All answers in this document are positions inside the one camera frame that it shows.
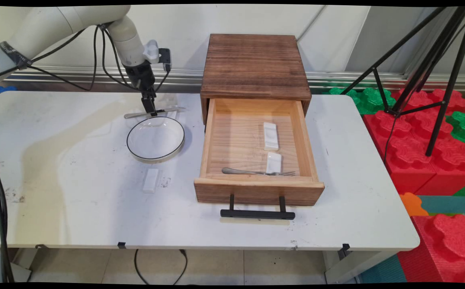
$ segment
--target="wooden cabinet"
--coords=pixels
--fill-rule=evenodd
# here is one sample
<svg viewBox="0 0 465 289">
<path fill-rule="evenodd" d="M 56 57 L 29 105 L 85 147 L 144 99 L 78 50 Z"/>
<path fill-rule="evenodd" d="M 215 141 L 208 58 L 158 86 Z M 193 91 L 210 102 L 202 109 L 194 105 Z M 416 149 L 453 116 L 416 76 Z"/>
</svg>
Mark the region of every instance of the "wooden cabinet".
<svg viewBox="0 0 465 289">
<path fill-rule="evenodd" d="M 293 35 L 211 34 L 203 72 L 203 122 L 214 98 L 285 99 L 302 102 L 311 90 Z"/>
<path fill-rule="evenodd" d="M 198 201 L 312 206 L 318 179 L 305 112 L 311 102 L 294 36 L 211 35 L 201 90 L 206 125 Z M 229 167 L 265 171 L 264 122 L 277 125 L 282 172 L 295 176 L 223 174 Z"/>
</svg>

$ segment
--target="tripod leg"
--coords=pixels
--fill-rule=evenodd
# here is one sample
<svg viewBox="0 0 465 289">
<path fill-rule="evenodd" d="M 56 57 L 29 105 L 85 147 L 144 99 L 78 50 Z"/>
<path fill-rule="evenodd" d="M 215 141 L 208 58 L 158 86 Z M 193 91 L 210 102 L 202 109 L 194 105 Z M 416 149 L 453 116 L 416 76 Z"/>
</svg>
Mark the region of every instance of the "tripod leg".
<svg viewBox="0 0 465 289">
<path fill-rule="evenodd" d="M 440 48 L 443 47 L 443 44 L 445 43 L 448 44 L 447 37 L 450 35 L 450 31 L 455 31 L 460 21 L 464 18 L 464 15 L 465 15 L 465 6 L 460 6 L 455 10 L 454 14 L 448 21 L 447 25 L 445 26 L 443 31 L 441 31 L 439 37 L 434 42 L 432 48 L 425 56 L 425 59 L 418 66 L 418 69 L 414 72 L 414 74 L 410 78 L 409 82 L 407 83 L 407 86 L 405 86 L 405 89 L 403 90 L 400 98 L 396 101 L 396 103 L 392 107 L 392 110 L 394 112 L 397 112 L 398 110 L 400 110 L 407 96 L 410 95 L 410 93 L 414 91 L 414 89 L 416 88 L 416 84 L 423 76 L 425 69 L 427 69 L 430 66 L 432 60 L 434 60 L 434 56 L 436 55 L 436 53 L 438 53 L 438 51 L 441 51 Z"/>
<path fill-rule="evenodd" d="M 441 57 L 443 57 L 443 55 L 445 54 L 445 52 L 448 50 L 449 46 L 450 46 L 450 42 L 452 41 L 452 39 L 454 38 L 454 35 L 455 35 L 455 31 L 457 31 L 458 27 L 460 26 L 460 21 L 459 23 L 457 24 L 457 27 L 455 27 L 454 29 L 452 29 L 450 31 L 450 34 L 448 35 L 447 37 L 447 41 L 443 44 L 443 46 L 441 46 L 441 48 L 439 49 L 439 51 L 437 51 L 436 55 L 434 56 L 434 60 L 432 60 L 432 63 L 430 64 L 430 67 L 427 69 L 425 75 L 423 76 L 423 78 L 421 79 L 420 83 L 418 84 L 418 86 L 416 87 L 416 91 L 417 92 L 420 92 L 422 89 L 423 89 L 423 86 L 425 86 L 425 82 L 427 81 L 428 77 L 430 76 L 430 74 L 432 73 L 432 71 L 434 70 L 434 68 L 436 67 L 436 64 L 439 62 L 439 60 L 441 60 Z"/>
<path fill-rule="evenodd" d="M 350 84 L 341 94 L 346 94 L 348 93 L 352 88 L 354 88 L 359 82 L 361 82 L 368 74 L 371 73 L 373 70 L 373 67 L 378 67 L 382 62 L 384 62 L 388 57 L 390 57 L 395 51 L 398 50 L 402 45 L 404 45 L 411 37 L 413 37 L 418 31 L 421 30 L 421 28 L 425 27 L 429 22 L 432 21 L 441 11 L 443 11 L 446 7 L 438 7 L 436 8 L 427 18 L 425 18 L 420 24 L 418 24 L 414 29 L 412 29 L 407 35 L 405 35 L 402 40 L 400 40 L 397 44 L 395 44 L 386 54 L 384 54 L 379 60 L 375 61 L 375 63 L 370 66 L 370 68 L 362 73 L 361 76 L 359 76 L 355 81 L 353 81 L 352 84 Z"/>
<path fill-rule="evenodd" d="M 457 76 L 460 71 L 460 66 L 462 64 L 462 60 L 464 59 L 465 55 L 465 33 L 462 37 L 462 42 L 460 44 L 459 51 L 457 53 L 457 58 L 455 59 L 454 67 L 452 68 L 452 75 L 450 75 L 450 79 L 448 81 L 448 86 L 445 91 L 445 96 L 443 98 L 444 104 L 439 108 L 439 114 L 437 115 L 436 124 L 434 125 L 434 130 L 432 131 L 432 137 L 430 138 L 430 142 L 428 143 L 428 147 L 426 150 L 425 155 L 431 156 L 432 150 L 434 149 L 434 145 L 436 143 L 437 135 L 439 134 L 439 129 L 441 128 L 441 123 L 443 122 L 443 117 L 447 112 L 448 103 L 450 101 L 450 97 L 452 96 L 452 91 L 454 90 L 455 81 L 457 80 Z"/>
</svg>

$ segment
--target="wooden drawer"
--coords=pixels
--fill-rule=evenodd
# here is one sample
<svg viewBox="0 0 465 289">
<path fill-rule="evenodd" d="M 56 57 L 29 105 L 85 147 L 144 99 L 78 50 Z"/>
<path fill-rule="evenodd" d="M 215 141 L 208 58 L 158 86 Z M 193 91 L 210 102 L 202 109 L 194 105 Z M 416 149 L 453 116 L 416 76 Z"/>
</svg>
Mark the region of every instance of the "wooden drawer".
<svg viewBox="0 0 465 289">
<path fill-rule="evenodd" d="M 296 176 L 231 175 L 221 169 L 266 171 L 263 122 L 277 125 L 282 171 Z M 318 180 L 302 104 L 298 100 L 210 99 L 200 177 L 199 202 L 312 206 L 324 189 Z"/>
</svg>

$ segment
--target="black handle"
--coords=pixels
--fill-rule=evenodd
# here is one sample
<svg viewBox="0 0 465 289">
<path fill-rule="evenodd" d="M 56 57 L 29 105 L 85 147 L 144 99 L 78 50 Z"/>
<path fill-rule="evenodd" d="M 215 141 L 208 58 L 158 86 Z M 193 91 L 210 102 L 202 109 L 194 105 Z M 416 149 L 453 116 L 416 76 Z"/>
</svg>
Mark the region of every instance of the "black handle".
<svg viewBox="0 0 465 289">
<path fill-rule="evenodd" d="M 272 218 L 277 220 L 293 220 L 295 218 L 295 213 L 286 212 L 286 199 L 280 196 L 278 197 L 278 202 L 280 205 L 280 212 L 234 210 L 234 194 L 231 194 L 229 209 L 221 210 L 220 216 L 227 218 Z"/>
</svg>

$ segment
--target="silver fork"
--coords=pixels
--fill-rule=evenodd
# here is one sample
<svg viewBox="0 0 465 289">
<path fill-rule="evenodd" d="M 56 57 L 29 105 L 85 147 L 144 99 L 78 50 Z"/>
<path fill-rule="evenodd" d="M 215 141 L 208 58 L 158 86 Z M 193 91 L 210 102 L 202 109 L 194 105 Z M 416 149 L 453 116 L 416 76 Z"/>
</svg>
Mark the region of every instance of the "silver fork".
<svg viewBox="0 0 465 289">
<path fill-rule="evenodd" d="M 265 172 L 256 172 L 256 171 L 243 171 L 236 170 L 231 168 L 223 168 L 221 172 L 224 174 L 261 174 L 261 175 L 283 175 L 283 176 L 294 176 L 295 172 L 283 172 L 283 173 L 265 173 Z"/>
</svg>

